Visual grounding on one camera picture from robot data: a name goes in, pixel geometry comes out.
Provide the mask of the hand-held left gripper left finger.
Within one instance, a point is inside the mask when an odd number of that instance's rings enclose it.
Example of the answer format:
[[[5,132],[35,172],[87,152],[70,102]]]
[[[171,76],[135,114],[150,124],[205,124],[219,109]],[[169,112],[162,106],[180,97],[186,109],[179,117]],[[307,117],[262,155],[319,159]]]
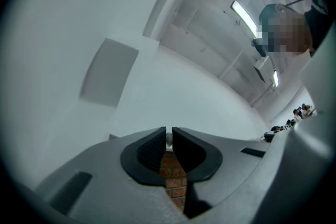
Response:
[[[93,145],[36,188],[50,223],[182,223],[159,176],[166,147],[159,127]]]

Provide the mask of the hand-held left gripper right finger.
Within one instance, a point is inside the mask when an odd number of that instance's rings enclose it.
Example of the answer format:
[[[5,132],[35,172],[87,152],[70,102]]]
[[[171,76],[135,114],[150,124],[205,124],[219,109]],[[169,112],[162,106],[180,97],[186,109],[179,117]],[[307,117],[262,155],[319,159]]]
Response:
[[[217,206],[252,173],[269,143],[172,128],[173,152],[186,173],[184,214],[192,219]]]

